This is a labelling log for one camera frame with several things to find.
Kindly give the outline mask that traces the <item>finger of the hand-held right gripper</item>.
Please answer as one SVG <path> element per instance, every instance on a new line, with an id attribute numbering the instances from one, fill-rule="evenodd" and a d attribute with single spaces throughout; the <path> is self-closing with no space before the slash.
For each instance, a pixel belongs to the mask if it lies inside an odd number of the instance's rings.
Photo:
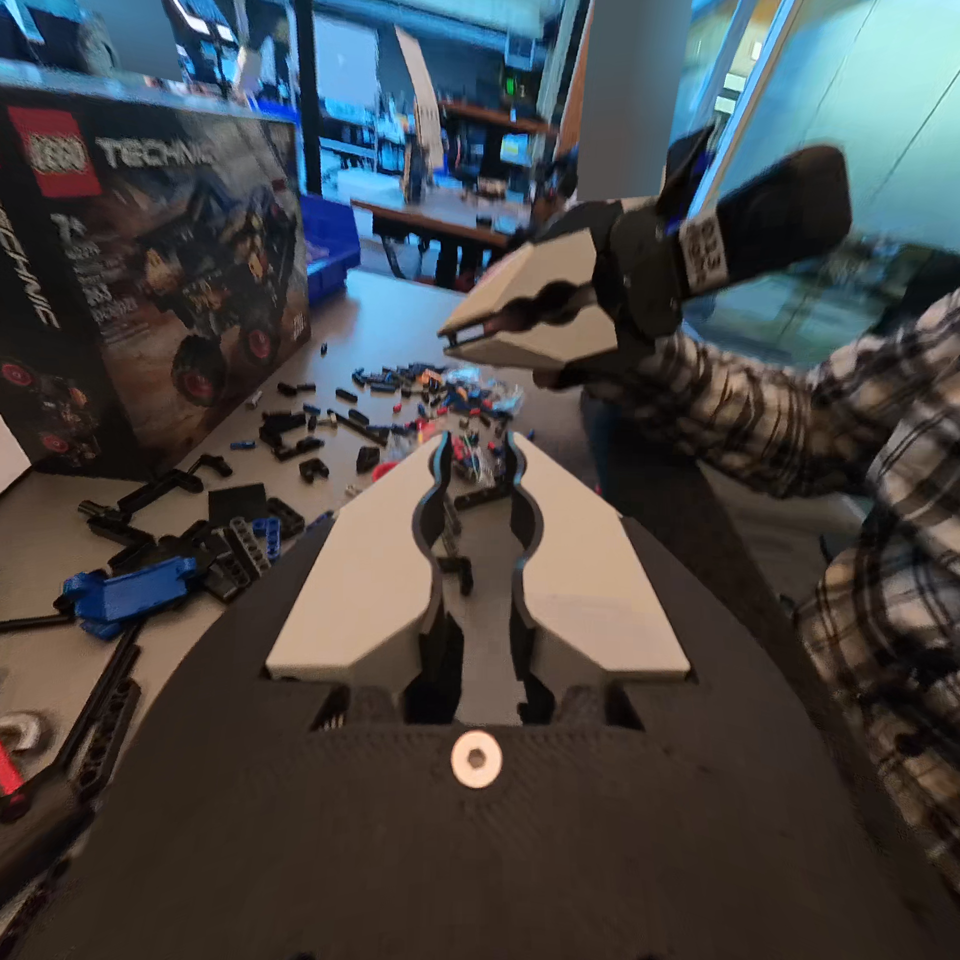
<path id="1" fill-rule="evenodd" d="M 551 310 L 522 298 L 486 316 L 450 317 L 442 339 L 447 357 L 520 370 L 562 370 L 618 348 L 614 321 L 594 301 Z"/>
<path id="2" fill-rule="evenodd" d="M 491 338 L 572 320 L 596 302 L 588 230 L 528 242 L 489 267 L 438 329 L 444 340 Z"/>

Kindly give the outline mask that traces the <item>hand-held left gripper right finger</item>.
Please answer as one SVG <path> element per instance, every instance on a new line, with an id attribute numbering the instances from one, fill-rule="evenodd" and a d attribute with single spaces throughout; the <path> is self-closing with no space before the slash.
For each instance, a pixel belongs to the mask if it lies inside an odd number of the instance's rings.
<path id="1" fill-rule="evenodd" d="M 644 569 L 631 522 L 534 441 L 507 439 L 510 657 L 523 724 L 549 724 L 575 690 L 684 682 L 692 666 Z"/>

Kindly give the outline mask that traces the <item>grey desk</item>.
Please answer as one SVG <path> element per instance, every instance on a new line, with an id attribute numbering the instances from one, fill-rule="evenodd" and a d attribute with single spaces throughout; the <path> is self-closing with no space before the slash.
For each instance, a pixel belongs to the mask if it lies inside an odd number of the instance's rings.
<path id="1" fill-rule="evenodd" d="M 458 294 L 354 270 L 344 294 L 314 314 L 313 340 L 264 389 L 264 406 L 286 408 L 276 382 L 314 382 L 323 408 L 335 406 L 336 387 L 351 387 L 351 372 L 410 361 L 441 361 L 436 332 L 461 302 Z M 134 490 L 130 482 L 32 472 L 2 495 L 2 619 L 52 612 L 66 579 L 102 569 L 119 549 L 90 533 L 78 506 L 83 500 L 114 506 Z M 510 504 L 468 511 L 462 547 L 475 578 L 470 597 L 444 587 L 447 610 L 465 639 L 463 726 L 519 726 L 524 699 L 509 652 L 511 575 L 521 546 L 509 530 Z M 155 828 L 144 802 L 130 800 L 141 769 L 158 776 L 159 792 L 146 789 L 176 813 L 194 812 L 225 796 L 243 798 L 237 786 L 257 788 L 281 778 L 274 757 L 290 750 L 295 723 L 279 730 L 264 705 L 291 700 L 306 737 L 329 687 L 273 680 L 262 669 L 321 546 L 318 526 L 298 537 L 270 574 L 225 606 L 201 593 L 150 618 L 139 635 L 141 654 L 133 678 L 141 688 L 114 780 L 102 795 L 93 825 L 105 814 L 130 814 L 134 827 Z M 27 771 L 45 766 L 63 743 L 112 654 L 112 648 L 78 626 L 21 630 L 2 636 L 2 712 L 37 711 L 54 726 L 51 748 L 30 759 Z"/>

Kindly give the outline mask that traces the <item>wooden background table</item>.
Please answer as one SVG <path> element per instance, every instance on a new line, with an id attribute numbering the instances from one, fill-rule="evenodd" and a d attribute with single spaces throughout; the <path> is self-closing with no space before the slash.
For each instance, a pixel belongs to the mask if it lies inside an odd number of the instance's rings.
<path id="1" fill-rule="evenodd" d="M 423 245 L 438 244 L 434 285 L 461 289 L 487 255 L 503 252 L 510 237 L 530 220 L 527 204 L 486 200 L 459 190 L 439 189 L 414 203 L 390 198 L 352 198 L 350 206 L 371 215 L 372 232 L 383 244 L 414 235 Z"/>

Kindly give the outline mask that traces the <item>long grey beam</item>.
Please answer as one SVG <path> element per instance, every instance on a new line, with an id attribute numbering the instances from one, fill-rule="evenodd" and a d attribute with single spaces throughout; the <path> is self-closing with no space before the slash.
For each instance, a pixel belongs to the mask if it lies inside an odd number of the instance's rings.
<path id="1" fill-rule="evenodd" d="M 252 522 L 243 516 L 236 516 L 225 526 L 213 527 L 212 532 L 224 540 L 250 581 L 258 581 L 269 573 L 271 562 L 267 557 L 266 545 L 256 534 Z"/>

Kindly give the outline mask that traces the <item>black square panel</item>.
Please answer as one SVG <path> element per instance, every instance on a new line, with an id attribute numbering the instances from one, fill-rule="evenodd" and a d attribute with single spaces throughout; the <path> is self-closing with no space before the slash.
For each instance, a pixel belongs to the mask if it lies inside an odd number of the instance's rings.
<path id="1" fill-rule="evenodd" d="M 211 489 L 207 493 L 208 522 L 227 527 L 235 519 L 253 523 L 270 516 L 264 484 L 255 483 Z"/>

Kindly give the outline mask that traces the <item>scattered small pins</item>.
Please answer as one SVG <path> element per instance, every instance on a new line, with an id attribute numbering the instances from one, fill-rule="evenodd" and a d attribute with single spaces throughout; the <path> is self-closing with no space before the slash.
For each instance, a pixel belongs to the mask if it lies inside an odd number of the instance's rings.
<path id="1" fill-rule="evenodd" d="M 350 374 L 350 385 L 333 391 L 331 407 L 321 404 L 314 383 L 281 382 L 277 392 L 293 402 L 293 406 L 273 412 L 264 409 L 261 415 L 291 412 L 317 416 L 316 434 L 325 441 L 325 446 L 286 462 L 299 464 L 319 458 L 322 452 L 331 455 L 333 442 L 344 438 L 358 443 L 355 474 L 370 478 L 379 463 L 402 461 L 428 441 L 446 435 L 451 444 L 451 470 L 455 477 L 483 491 L 503 486 L 507 480 L 507 439 L 516 416 L 501 420 L 431 409 L 426 388 L 417 377 L 426 367 L 434 365 L 474 366 L 411 362 L 355 367 Z M 256 447 L 274 457 L 259 438 L 235 440 L 230 444 L 233 452 L 253 451 Z"/>

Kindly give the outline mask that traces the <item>blue bin of plastic bags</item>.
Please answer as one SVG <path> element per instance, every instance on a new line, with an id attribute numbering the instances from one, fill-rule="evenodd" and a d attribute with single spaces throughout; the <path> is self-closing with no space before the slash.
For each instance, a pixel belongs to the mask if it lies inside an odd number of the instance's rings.
<path id="1" fill-rule="evenodd" d="M 302 193 L 299 202 L 308 302 L 317 306 L 344 290 L 349 271 L 360 266 L 359 233 L 349 204 L 311 193 Z"/>

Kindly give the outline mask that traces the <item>black bent beam with pins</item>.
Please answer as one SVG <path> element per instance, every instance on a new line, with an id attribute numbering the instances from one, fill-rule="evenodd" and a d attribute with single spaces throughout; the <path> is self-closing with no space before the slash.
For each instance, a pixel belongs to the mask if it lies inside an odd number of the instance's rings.
<path id="1" fill-rule="evenodd" d="M 78 504 L 78 513 L 85 519 L 91 533 L 124 549 L 153 546 L 155 538 L 133 526 L 133 517 L 174 490 L 194 496 L 203 493 L 205 484 L 197 475 L 200 470 L 210 470 L 221 478 L 230 478 L 234 474 L 224 457 L 204 453 L 189 469 L 172 468 L 120 498 L 112 507 L 83 500 Z"/>

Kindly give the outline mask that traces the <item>blue folded panel piece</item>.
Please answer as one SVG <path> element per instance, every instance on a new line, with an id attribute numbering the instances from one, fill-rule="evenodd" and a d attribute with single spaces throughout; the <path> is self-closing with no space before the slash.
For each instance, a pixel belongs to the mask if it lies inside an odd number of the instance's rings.
<path id="1" fill-rule="evenodd" d="M 81 572 L 63 583 L 57 605 L 72 613 L 85 633 L 110 642 L 127 625 L 184 600 L 197 574 L 197 561 L 192 557 L 168 558 L 110 578 Z"/>

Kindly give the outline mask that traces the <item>black floor pole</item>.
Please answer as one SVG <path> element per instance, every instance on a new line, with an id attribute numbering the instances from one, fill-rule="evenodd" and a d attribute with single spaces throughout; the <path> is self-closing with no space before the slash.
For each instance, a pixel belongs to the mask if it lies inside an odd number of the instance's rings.
<path id="1" fill-rule="evenodd" d="M 323 130 L 317 80 L 317 49 L 312 1 L 292 1 L 296 37 L 299 114 L 305 189 L 323 196 L 321 135 Z"/>

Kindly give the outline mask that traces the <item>silver curved pipe piece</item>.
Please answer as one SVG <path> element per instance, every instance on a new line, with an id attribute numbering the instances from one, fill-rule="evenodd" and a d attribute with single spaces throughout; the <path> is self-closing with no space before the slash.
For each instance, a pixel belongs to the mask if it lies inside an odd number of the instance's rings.
<path id="1" fill-rule="evenodd" d="M 41 754 L 47 749 L 50 738 L 51 727 L 41 713 L 15 711 L 1 715 L 1 743 L 11 755 Z"/>

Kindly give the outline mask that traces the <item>monster truck toy box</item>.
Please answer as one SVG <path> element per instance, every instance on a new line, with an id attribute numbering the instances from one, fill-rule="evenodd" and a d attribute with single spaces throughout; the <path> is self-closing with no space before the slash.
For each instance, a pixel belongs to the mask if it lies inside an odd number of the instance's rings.
<path id="1" fill-rule="evenodd" d="M 310 338 L 298 135 L 2 84 L 2 421 L 43 473 L 180 462 Z"/>

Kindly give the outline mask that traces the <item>black studded base plate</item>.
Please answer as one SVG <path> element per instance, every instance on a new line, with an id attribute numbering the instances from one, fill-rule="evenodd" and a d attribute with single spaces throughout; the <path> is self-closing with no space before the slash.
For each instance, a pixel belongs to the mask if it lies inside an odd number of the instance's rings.
<path id="1" fill-rule="evenodd" d="M 604 431 L 589 436 L 605 498 L 625 509 L 747 628 L 820 733 L 871 844 L 891 855 L 902 837 L 899 817 L 708 481 L 689 459 L 645 443 L 634 447 L 630 439 Z"/>

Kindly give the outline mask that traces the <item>black bent frame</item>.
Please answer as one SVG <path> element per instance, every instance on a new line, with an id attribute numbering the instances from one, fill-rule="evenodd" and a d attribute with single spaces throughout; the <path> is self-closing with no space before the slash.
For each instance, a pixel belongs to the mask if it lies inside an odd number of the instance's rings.
<path id="1" fill-rule="evenodd" d="M 316 434 L 316 414 L 275 412 L 261 415 L 259 441 L 278 462 L 321 450 L 326 442 Z"/>

